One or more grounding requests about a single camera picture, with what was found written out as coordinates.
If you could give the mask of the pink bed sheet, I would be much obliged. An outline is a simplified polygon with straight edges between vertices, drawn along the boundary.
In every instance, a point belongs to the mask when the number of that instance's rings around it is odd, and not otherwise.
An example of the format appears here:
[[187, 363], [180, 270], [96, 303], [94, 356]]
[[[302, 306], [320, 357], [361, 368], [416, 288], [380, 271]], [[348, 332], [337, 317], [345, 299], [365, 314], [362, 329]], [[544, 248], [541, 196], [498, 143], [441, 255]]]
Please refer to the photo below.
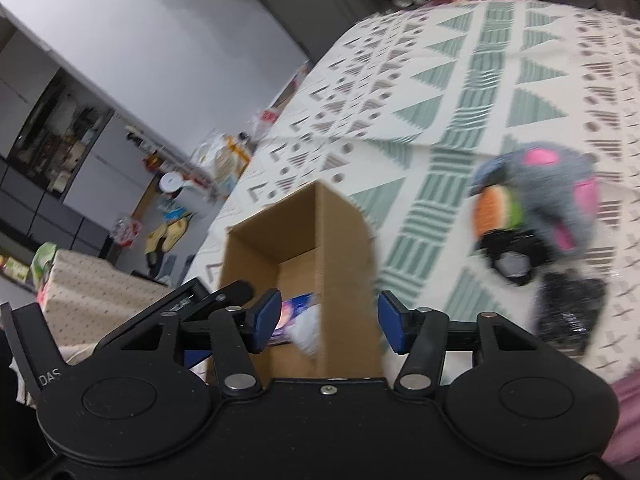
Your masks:
[[620, 404], [620, 418], [603, 459], [626, 479], [639, 478], [640, 457], [640, 372], [613, 385]]

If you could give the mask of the black soft pouch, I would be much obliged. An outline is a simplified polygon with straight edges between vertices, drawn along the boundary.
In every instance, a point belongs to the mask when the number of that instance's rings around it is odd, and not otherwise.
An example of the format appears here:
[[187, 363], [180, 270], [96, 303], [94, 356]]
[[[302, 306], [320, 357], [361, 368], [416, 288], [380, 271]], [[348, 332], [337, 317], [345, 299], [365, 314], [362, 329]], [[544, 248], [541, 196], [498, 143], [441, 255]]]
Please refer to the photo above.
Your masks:
[[607, 299], [608, 284], [602, 278], [574, 270], [548, 272], [538, 290], [534, 334], [579, 361], [589, 347]]

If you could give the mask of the white plastic bag red print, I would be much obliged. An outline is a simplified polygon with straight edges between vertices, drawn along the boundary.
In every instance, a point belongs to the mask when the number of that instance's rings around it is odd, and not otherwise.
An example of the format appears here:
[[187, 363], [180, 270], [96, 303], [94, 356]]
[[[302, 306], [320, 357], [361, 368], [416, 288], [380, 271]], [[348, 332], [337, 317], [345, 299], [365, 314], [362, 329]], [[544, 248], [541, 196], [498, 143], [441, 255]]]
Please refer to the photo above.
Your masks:
[[248, 129], [248, 135], [253, 142], [260, 142], [265, 139], [273, 125], [280, 117], [280, 110], [274, 107], [265, 108], [259, 114], [257, 114]]

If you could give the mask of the patterned cream green blanket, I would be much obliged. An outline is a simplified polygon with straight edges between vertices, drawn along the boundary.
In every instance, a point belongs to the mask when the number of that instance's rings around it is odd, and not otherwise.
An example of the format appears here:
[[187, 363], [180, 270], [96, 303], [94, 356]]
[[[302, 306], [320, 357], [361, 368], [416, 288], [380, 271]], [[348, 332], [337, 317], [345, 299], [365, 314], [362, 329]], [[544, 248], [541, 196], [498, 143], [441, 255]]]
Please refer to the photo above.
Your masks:
[[528, 142], [585, 153], [600, 185], [582, 272], [608, 301], [582, 362], [608, 382], [639, 367], [639, 24], [537, 0], [373, 15], [345, 32], [258, 148], [196, 253], [220, 280], [232, 226], [322, 181], [367, 218], [376, 284], [453, 318], [532, 320], [535, 289], [474, 252], [472, 177]]

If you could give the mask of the grey pink plush toy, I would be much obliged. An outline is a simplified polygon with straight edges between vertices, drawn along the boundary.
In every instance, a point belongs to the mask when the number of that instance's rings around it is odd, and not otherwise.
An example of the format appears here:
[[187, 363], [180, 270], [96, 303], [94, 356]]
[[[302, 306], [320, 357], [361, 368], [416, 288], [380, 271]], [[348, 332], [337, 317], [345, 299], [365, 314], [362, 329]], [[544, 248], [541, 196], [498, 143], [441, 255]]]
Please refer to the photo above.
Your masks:
[[589, 248], [599, 209], [594, 162], [568, 146], [525, 143], [479, 166], [469, 196], [491, 185], [510, 188], [522, 207], [522, 225], [490, 234], [530, 236], [550, 262], [582, 256]]

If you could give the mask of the beige dotted fabric box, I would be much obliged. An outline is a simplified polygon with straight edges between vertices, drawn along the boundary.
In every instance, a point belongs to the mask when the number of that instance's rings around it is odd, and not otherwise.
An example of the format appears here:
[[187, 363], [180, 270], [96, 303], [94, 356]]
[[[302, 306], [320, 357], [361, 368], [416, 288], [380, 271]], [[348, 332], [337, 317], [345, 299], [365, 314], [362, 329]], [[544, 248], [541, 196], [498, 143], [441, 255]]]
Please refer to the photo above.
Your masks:
[[103, 259], [59, 249], [38, 302], [64, 361], [74, 365], [168, 292], [165, 285], [126, 274]]

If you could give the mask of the brown cardboard box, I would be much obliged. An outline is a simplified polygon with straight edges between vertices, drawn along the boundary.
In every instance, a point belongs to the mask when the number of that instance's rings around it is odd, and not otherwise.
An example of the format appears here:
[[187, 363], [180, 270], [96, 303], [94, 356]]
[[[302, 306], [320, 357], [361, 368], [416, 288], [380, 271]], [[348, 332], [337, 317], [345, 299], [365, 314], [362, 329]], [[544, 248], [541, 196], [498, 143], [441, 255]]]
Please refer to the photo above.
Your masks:
[[272, 378], [371, 378], [383, 374], [373, 299], [374, 257], [361, 212], [316, 181], [232, 226], [220, 281], [279, 289], [283, 299], [318, 300], [319, 348], [271, 346], [253, 356], [262, 382]]

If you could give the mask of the yellow white bag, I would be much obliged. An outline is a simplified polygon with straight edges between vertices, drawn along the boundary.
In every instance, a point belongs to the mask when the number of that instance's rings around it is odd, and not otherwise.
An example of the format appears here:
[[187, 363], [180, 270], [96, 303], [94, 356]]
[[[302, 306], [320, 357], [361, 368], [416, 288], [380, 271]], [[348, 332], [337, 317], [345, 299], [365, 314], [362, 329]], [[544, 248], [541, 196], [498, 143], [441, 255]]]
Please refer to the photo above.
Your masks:
[[191, 156], [192, 164], [206, 174], [222, 198], [231, 195], [251, 159], [240, 134], [218, 132], [212, 132]]

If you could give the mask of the orange burger plush toy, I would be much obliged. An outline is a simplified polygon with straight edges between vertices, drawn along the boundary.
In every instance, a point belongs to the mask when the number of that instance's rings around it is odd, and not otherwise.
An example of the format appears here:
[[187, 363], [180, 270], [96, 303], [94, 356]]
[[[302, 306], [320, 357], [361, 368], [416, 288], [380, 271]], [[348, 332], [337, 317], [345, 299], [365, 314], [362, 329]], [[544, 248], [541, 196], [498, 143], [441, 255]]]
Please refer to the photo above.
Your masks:
[[480, 240], [498, 230], [516, 230], [522, 225], [522, 207], [510, 188], [491, 185], [478, 194], [473, 210], [473, 231]]

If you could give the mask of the white electric kettle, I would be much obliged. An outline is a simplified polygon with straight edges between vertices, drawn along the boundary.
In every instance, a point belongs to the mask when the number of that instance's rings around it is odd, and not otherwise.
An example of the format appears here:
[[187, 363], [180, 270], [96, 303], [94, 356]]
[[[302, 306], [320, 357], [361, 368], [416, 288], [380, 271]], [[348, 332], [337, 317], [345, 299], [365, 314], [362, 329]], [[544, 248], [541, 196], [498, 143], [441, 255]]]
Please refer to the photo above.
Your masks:
[[180, 209], [187, 214], [206, 216], [209, 211], [206, 193], [181, 172], [173, 171], [164, 174], [160, 178], [160, 192], [166, 200], [167, 212]]

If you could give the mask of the yellow slippers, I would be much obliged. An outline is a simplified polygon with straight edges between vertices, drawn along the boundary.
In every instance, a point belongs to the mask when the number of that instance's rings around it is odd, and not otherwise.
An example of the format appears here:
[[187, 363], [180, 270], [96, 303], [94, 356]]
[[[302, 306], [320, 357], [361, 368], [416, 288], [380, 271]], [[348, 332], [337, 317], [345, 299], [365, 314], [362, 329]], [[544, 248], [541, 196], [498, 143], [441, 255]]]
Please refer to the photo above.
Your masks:
[[170, 252], [174, 248], [175, 244], [183, 238], [189, 227], [189, 218], [182, 217], [171, 223], [163, 223], [153, 232], [151, 232], [145, 240], [145, 255], [152, 254], [152, 252]]

